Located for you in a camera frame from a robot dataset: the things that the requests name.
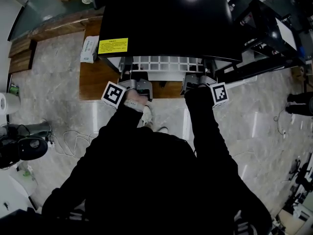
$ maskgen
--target black sleeve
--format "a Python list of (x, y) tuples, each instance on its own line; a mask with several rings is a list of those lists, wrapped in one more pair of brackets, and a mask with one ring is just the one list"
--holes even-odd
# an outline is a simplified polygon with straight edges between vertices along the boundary
[(225, 209), (233, 220), (238, 210), (257, 229), (267, 235), (271, 217), (264, 204), (254, 195), (238, 175), (238, 166), (231, 158), (219, 126), (213, 115), (213, 98), (208, 87), (193, 89), (185, 95), (195, 135), (197, 158), (210, 177), (210, 183), (219, 189)]
[(85, 155), (78, 161), (70, 177), (47, 198), (42, 214), (64, 218), (81, 204), (86, 199), (88, 181), (92, 177), (90, 173), (93, 172), (94, 161), (98, 158), (97, 153), (103, 152), (104, 141), (110, 141), (112, 145), (117, 144), (123, 133), (137, 128), (141, 116), (142, 113), (124, 105), (118, 108), (107, 126), (100, 129), (98, 137), (86, 149)]
[(195, 136), (197, 158), (200, 160), (231, 159), (220, 134), (219, 125), (214, 119), (212, 110), (214, 103), (210, 88), (203, 87), (188, 91), (185, 99)]

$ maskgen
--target black jacket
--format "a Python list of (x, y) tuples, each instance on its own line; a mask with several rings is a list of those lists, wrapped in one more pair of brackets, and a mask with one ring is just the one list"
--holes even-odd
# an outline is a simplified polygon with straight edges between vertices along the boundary
[(65, 218), (86, 200), (90, 222), (117, 229), (193, 223), (233, 234), (234, 216), (242, 210), (258, 234), (267, 234), (270, 215), (238, 175), (214, 119), (210, 89), (194, 89), (185, 99), (197, 157), (184, 140), (137, 128), (142, 113), (121, 106), (48, 197), (43, 215)]

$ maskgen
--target sticker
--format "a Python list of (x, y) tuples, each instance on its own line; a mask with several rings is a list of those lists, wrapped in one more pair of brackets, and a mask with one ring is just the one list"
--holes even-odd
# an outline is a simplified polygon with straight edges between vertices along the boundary
[(224, 103), (229, 101), (225, 83), (211, 84), (210, 89), (214, 101), (213, 108), (222, 106)]
[(101, 100), (117, 109), (125, 91), (126, 88), (109, 81)]
[(101, 40), (98, 54), (127, 52), (128, 38)]

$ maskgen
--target shoe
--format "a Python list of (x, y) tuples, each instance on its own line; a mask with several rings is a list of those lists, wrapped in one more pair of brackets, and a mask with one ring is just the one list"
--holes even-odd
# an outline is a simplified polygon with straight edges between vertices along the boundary
[(149, 108), (149, 106), (145, 106), (145, 108), (143, 108), (143, 115), (141, 117), (142, 120), (142, 124), (143, 126), (145, 126), (147, 123), (153, 123), (152, 122), (152, 112)]
[(292, 114), (291, 109), (290, 109), (290, 106), (287, 106), (287, 107), (285, 108), (285, 111), (286, 111), (287, 113), (289, 113), (289, 114)]
[(289, 94), (287, 97), (287, 102), (294, 102), (293, 95)]
[(157, 132), (168, 134), (168, 129), (166, 127), (161, 127)]

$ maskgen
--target wooden board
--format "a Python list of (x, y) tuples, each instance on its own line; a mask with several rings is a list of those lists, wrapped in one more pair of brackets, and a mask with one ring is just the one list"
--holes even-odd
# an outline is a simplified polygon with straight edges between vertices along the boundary
[(88, 23), (98, 21), (101, 23), (104, 8), (100, 10), (84, 10), (71, 15), (50, 19), (28, 34), (29, 39), (37, 42), (70, 33), (84, 31)]
[(9, 74), (31, 69), (35, 50), (27, 50), (11, 58)]
[(13, 56), (22, 53), (27, 50), (35, 50), (36, 49), (37, 42), (28, 39), (27, 36), (23, 36), (20, 39), (17, 39), (13, 41), (10, 53), (9, 53), (9, 58), (12, 58)]
[[(85, 38), (98, 36), (101, 22), (92, 22), (86, 26)], [(116, 83), (120, 75), (101, 60), (95, 63), (81, 63), (79, 78), (79, 97), (81, 100), (101, 99), (109, 81)], [(152, 82), (154, 98), (181, 98), (181, 82), (167, 82), (162, 88), (158, 81)]]

